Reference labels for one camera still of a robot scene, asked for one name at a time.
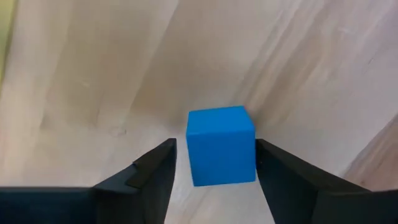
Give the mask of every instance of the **blue block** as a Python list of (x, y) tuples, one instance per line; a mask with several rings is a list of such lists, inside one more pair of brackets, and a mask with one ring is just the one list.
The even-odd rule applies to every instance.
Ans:
[(194, 186), (255, 181), (255, 138), (243, 106), (189, 112), (187, 145)]

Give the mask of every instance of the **wooden surface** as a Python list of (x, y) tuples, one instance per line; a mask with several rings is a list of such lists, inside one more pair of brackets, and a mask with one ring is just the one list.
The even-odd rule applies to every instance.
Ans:
[(0, 83), (5, 69), (4, 65), (7, 51), (9, 49), (14, 6), (15, 0), (0, 1)]
[(398, 189), (398, 115), (354, 160), (345, 179), (374, 191)]
[(394, 0), (30, 0), (0, 98), (0, 184), (93, 185), (178, 139), (166, 223), (272, 223), (258, 182), (193, 188), (187, 113), (341, 175), (398, 112)]

